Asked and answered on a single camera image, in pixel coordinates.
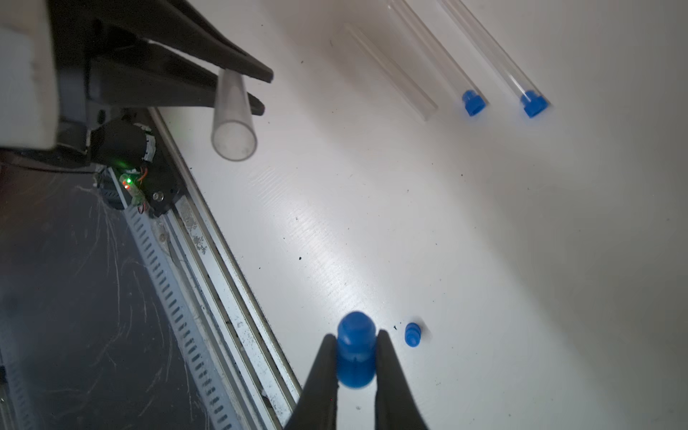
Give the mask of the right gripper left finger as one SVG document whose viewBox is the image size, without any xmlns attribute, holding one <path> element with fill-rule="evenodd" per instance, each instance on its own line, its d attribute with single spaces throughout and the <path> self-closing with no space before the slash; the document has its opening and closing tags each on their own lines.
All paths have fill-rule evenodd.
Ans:
<svg viewBox="0 0 688 430">
<path fill-rule="evenodd" d="M 335 429 L 338 390 L 337 339 L 327 334 L 316 354 L 297 406 L 284 428 Z"/>
</svg>

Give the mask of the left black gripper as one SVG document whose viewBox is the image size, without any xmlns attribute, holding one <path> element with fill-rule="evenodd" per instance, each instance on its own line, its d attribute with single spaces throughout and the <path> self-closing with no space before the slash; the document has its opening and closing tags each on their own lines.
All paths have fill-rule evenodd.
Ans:
<svg viewBox="0 0 688 430">
<path fill-rule="evenodd" d="M 58 91 L 57 145 L 86 148 L 98 105 L 213 108 L 218 75 L 161 45 L 262 82 L 273 71 L 188 1 L 48 1 Z"/>
</svg>

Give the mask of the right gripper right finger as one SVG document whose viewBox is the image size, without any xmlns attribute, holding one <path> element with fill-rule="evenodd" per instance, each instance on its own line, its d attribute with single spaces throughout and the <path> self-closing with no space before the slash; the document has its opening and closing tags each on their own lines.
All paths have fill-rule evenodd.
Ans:
<svg viewBox="0 0 688 430">
<path fill-rule="evenodd" d="M 427 429 L 385 330 L 376 339 L 376 379 L 375 429 Z"/>
</svg>

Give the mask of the blue stopper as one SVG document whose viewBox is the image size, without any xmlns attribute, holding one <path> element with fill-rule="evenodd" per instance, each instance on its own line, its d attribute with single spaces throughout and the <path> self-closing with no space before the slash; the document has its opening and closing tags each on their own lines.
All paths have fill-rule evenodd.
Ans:
<svg viewBox="0 0 688 430">
<path fill-rule="evenodd" d="M 462 102 L 464 104 L 464 109 L 469 116 L 476 116 L 487 106 L 487 102 L 483 99 L 483 97 L 474 90 L 465 91 L 462 94 Z"/>
<path fill-rule="evenodd" d="M 416 322 L 410 322 L 406 325 L 404 332 L 405 343 L 411 347 L 416 348 L 421 344 L 422 328 Z"/>
<path fill-rule="evenodd" d="M 521 105 L 528 118 L 535 118 L 549 107 L 549 102 L 538 91 L 528 90 L 521 95 Z"/>
<path fill-rule="evenodd" d="M 340 383 L 360 389 L 376 376 L 376 325 L 360 311 L 345 315 L 337 328 L 336 374 Z"/>
</svg>

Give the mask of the clear test tube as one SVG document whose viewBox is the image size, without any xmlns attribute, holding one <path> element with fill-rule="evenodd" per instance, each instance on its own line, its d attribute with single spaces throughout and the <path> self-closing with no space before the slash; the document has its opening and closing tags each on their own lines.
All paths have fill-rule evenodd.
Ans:
<svg viewBox="0 0 688 430">
<path fill-rule="evenodd" d="M 391 0 L 385 3 L 408 37 L 417 44 L 425 58 L 444 78 L 462 107 L 462 94 L 467 90 L 474 90 L 483 97 L 478 87 L 407 1 Z"/>
<path fill-rule="evenodd" d="M 429 95 L 381 48 L 378 48 L 358 26 L 345 23 L 343 30 L 358 48 L 371 59 L 422 121 L 428 121 L 435 114 L 438 107 Z"/>
<path fill-rule="evenodd" d="M 525 91 L 536 90 L 542 94 L 462 1 L 442 0 L 440 5 L 520 103 L 521 95 Z"/>
<path fill-rule="evenodd" d="M 213 149 L 228 161 L 246 161 L 254 155 L 257 143 L 244 78 L 220 69 L 211 133 Z"/>
</svg>

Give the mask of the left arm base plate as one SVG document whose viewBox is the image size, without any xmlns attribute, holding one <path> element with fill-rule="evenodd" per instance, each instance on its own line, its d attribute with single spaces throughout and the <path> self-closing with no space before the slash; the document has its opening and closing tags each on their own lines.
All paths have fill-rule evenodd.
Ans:
<svg viewBox="0 0 688 430">
<path fill-rule="evenodd" d="M 97 186 L 117 210 L 164 215 L 186 190 L 164 139 L 145 112 L 126 115 L 91 134 Z"/>
</svg>

